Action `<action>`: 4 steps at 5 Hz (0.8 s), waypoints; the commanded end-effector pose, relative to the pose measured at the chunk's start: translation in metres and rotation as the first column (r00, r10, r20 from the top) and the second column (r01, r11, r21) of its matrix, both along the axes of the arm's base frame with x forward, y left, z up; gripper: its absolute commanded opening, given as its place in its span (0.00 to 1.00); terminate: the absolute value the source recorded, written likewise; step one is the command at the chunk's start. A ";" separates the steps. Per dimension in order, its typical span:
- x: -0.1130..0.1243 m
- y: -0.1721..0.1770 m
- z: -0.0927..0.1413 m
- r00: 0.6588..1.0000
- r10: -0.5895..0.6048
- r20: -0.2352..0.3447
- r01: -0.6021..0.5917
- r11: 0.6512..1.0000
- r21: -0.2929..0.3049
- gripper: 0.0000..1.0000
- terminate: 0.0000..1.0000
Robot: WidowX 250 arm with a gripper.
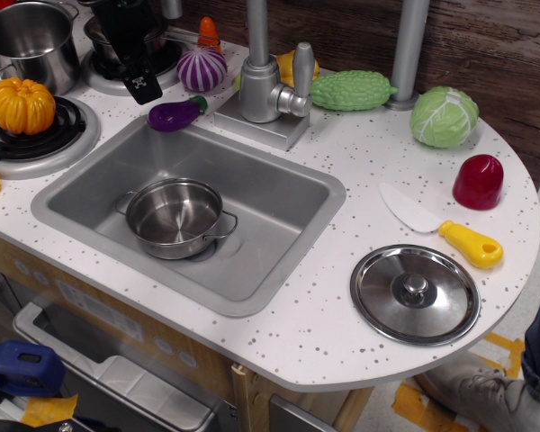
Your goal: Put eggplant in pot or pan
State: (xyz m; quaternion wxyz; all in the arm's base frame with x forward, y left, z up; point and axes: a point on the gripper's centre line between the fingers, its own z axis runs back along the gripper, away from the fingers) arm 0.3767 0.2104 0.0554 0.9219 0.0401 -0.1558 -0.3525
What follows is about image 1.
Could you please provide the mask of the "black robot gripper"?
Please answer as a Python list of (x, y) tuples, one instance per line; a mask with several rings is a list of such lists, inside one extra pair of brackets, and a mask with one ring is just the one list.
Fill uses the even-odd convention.
[(121, 80), (137, 104), (151, 103), (163, 92), (149, 63), (146, 37), (158, 27), (148, 1), (92, 1), (103, 33), (124, 65)]

